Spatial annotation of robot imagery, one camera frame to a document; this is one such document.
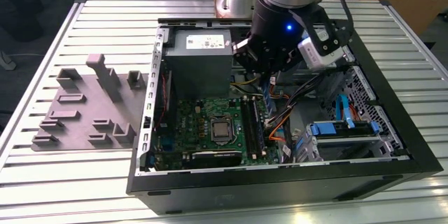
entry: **blue cable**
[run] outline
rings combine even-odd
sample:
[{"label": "blue cable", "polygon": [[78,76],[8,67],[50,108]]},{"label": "blue cable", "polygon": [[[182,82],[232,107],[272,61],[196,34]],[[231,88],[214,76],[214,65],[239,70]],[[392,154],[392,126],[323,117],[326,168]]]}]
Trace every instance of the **blue cable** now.
[{"label": "blue cable", "polygon": [[347,121],[348,128],[355,128],[352,114],[350,112],[348,97],[344,94],[340,94],[336,99],[336,120],[343,120],[342,109],[340,109],[342,104],[343,104],[343,109],[344,109],[344,120]]}]

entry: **power supply label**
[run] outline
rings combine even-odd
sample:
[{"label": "power supply label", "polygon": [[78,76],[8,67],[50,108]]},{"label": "power supply label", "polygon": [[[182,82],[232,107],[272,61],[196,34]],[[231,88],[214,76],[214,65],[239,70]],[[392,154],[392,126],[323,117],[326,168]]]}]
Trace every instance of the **power supply label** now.
[{"label": "power supply label", "polygon": [[226,47],[224,35],[188,35],[187,49],[222,49]]}]

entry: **slotted metal surface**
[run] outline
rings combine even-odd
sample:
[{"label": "slotted metal surface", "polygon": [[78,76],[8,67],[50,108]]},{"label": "slotted metal surface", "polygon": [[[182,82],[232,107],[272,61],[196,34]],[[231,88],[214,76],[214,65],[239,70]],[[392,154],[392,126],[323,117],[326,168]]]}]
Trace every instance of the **slotted metal surface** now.
[{"label": "slotted metal surface", "polygon": [[[346,18],[340,3],[322,3]],[[148,73],[160,17],[214,17],[212,0],[88,0],[75,4],[38,75],[0,138],[0,223],[88,223],[124,220],[188,223],[379,223],[448,220],[448,83],[446,70],[394,9],[351,2],[355,27],[422,134],[444,166],[436,176],[402,184],[364,201],[240,209],[158,217],[126,194],[131,150],[34,152],[62,68],[82,74],[87,54],[106,54],[118,73]]]}]

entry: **motherboard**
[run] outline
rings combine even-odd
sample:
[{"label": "motherboard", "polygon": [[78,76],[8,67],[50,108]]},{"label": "motherboard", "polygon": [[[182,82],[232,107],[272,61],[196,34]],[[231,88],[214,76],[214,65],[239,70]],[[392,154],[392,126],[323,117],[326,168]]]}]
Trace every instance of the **motherboard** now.
[{"label": "motherboard", "polygon": [[158,137],[158,170],[279,163],[275,143],[264,144],[263,99],[179,100],[176,107],[175,132]]}]

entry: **open computer tower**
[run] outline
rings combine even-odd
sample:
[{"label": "open computer tower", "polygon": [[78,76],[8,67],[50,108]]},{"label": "open computer tower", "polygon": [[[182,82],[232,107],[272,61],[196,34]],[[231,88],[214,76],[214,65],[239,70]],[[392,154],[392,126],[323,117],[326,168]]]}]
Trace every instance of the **open computer tower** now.
[{"label": "open computer tower", "polygon": [[356,33],[328,69],[299,64],[267,94],[232,59],[251,20],[159,23],[127,189],[158,214],[363,199],[443,170]]}]

